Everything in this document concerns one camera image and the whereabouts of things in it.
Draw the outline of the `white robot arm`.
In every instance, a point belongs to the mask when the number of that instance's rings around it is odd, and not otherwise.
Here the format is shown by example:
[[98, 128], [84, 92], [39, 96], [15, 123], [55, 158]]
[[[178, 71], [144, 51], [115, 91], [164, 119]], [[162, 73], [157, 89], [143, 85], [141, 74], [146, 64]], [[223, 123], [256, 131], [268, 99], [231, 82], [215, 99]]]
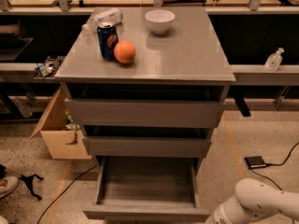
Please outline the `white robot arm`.
[[215, 224], [250, 224], [277, 214], [299, 221], [299, 194], [245, 178], [235, 185], [235, 194], [216, 208], [213, 219]]

